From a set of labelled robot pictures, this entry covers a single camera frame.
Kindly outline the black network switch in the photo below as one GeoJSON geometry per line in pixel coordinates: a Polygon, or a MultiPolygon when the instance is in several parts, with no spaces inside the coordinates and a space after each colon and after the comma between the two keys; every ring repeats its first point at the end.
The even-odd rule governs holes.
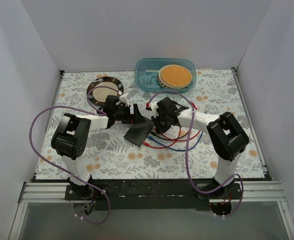
{"type": "Polygon", "coordinates": [[[145,122],[133,124],[125,134],[124,138],[132,144],[141,147],[149,133],[152,131],[154,123],[146,119],[145,122]]]}

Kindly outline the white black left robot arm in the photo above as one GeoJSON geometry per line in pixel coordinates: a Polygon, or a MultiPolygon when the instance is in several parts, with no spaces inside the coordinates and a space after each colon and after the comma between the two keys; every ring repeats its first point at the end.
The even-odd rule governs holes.
{"type": "Polygon", "coordinates": [[[89,132],[109,129],[116,121],[134,126],[147,123],[137,104],[130,105],[126,96],[107,96],[100,110],[106,115],[65,113],[51,140],[51,147],[62,156],[67,170],[71,172],[70,181],[77,186],[76,194],[82,200],[88,200],[93,195],[93,187],[86,183],[90,173],[81,159],[89,132]]]}

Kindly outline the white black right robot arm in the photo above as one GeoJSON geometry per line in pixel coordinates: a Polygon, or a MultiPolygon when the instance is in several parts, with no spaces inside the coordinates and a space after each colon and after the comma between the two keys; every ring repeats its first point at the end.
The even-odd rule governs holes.
{"type": "Polygon", "coordinates": [[[221,115],[202,113],[194,106],[176,104],[168,97],[159,102],[149,102],[146,108],[153,114],[151,119],[158,133],[165,133],[170,127],[178,126],[209,135],[218,155],[216,173],[211,184],[204,187],[196,186],[193,180],[189,182],[201,195],[226,198],[235,182],[238,160],[249,144],[248,135],[234,115],[230,112],[221,115]]]}

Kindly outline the dark rimmed beige plate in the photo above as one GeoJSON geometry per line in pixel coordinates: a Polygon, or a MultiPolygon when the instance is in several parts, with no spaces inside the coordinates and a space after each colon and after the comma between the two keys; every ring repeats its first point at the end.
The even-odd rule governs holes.
{"type": "Polygon", "coordinates": [[[124,93],[123,83],[111,76],[102,76],[92,81],[86,90],[88,100],[98,106],[103,106],[108,96],[121,96],[124,93]]]}

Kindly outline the floral patterned table mat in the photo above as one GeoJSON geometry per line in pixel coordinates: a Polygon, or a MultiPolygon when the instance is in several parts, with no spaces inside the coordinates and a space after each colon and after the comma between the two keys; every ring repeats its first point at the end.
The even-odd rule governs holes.
{"type": "MultiPolygon", "coordinates": [[[[145,109],[149,100],[161,100],[164,95],[142,91],[136,85],[134,72],[67,72],[63,75],[47,130],[35,178],[37,180],[64,180],[65,164],[51,148],[51,138],[61,116],[71,107],[88,111],[86,100],[89,84],[99,77],[115,77],[124,85],[129,101],[138,104],[143,116],[150,117],[145,109]]],[[[236,168],[244,179],[264,178],[263,163],[247,118],[238,85],[230,70],[201,69],[196,73],[196,85],[181,96],[170,98],[184,106],[192,101],[198,110],[208,114],[231,112],[247,133],[250,142],[242,153],[236,168]]],[[[214,176],[218,157],[208,134],[193,130],[189,142],[190,150],[184,152],[185,142],[171,144],[163,138],[152,137],[146,145],[137,147],[125,140],[129,126],[120,122],[110,129],[92,131],[89,134],[83,159],[94,179],[210,179],[214,176]]]]}

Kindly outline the teal transparent plastic container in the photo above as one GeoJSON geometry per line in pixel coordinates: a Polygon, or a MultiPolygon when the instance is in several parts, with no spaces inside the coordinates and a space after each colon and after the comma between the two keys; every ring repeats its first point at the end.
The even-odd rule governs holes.
{"type": "Polygon", "coordinates": [[[181,58],[143,58],[135,67],[135,83],[145,92],[165,89],[185,93],[196,84],[194,64],[181,58]]]}

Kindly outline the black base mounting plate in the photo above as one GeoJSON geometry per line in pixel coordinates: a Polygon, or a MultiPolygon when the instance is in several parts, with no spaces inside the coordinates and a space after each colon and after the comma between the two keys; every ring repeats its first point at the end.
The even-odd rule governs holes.
{"type": "Polygon", "coordinates": [[[137,209],[196,209],[209,211],[209,202],[230,205],[239,200],[243,193],[241,184],[233,184],[230,193],[222,198],[201,195],[187,179],[132,179],[132,180],[91,180],[97,188],[76,187],[68,183],[64,201],[86,204],[86,212],[137,209]]]}

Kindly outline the aluminium frame rail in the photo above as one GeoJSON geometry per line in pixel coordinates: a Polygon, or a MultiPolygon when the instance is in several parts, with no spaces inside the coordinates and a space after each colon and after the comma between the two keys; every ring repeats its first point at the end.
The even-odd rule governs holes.
{"type": "MultiPolygon", "coordinates": [[[[19,197],[26,203],[60,203],[64,201],[68,183],[25,183],[19,197]]],[[[283,202],[286,194],[280,181],[244,181],[244,202],[283,202]]]]}

